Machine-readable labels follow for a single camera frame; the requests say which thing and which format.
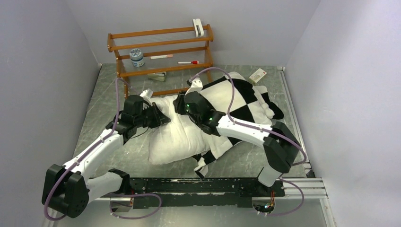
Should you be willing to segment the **white pillow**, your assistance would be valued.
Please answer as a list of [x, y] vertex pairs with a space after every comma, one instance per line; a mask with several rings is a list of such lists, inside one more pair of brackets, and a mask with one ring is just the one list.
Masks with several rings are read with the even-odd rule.
[[149, 137], [148, 160], [153, 165], [163, 165], [192, 157], [210, 150], [210, 145], [187, 115], [175, 112], [176, 95], [151, 99], [159, 110], [170, 119], [153, 130]]

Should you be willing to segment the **black white checkered pillowcase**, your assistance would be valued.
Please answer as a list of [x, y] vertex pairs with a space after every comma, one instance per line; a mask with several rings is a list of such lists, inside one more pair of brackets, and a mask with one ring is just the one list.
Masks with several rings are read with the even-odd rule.
[[[268, 90], [265, 86], [254, 86], [234, 71], [229, 75], [235, 86], [234, 102], [230, 108], [231, 117], [269, 125], [272, 124], [272, 119], [284, 118], [282, 110], [269, 100]], [[210, 107], [226, 113], [232, 98], [232, 85], [227, 76], [222, 76], [212, 83], [204, 85], [200, 94], [207, 99]], [[184, 119], [191, 122], [206, 142], [206, 147], [199, 148], [197, 154], [193, 156], [198, 162], [194, 171], [200, 178], [204, 178], [208, 172], [208, 164], [219, 159], [241, 140], [208, 135], [200, 130], [188, 116], [184, 116]]]

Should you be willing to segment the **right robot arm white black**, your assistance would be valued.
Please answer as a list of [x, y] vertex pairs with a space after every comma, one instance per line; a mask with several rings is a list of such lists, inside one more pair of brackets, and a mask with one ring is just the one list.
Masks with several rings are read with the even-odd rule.
[[233, 118], [229, 113], [213, 109], [199, 92], [180, 92], [173, 105], [178, 114], [189, 116], [206, 134], [235, 138], [263, 148], [267, 164], [257, 180], [264, 186], [273, 186], [278, 178], [288, 173], [301, 150], [299, 142], [284, 123], [266, 125]]

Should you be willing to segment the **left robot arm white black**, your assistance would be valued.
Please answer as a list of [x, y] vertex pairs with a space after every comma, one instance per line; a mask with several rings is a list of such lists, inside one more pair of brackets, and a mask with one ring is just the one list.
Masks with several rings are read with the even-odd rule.
[[49, 220], [48, 209], [76, 218], [89, 203], [107, 194], [133, 195], [130, 175], [111, 169], [91, 178], [97, 168], [113, 152], [134, 137], [138, 128], [156, 128], [171, 120], [146, 96], [130, 95], [118, 109], [101, 135], [84, 151], [63, 165], [52, 165], [45, 174], [42, 204]]

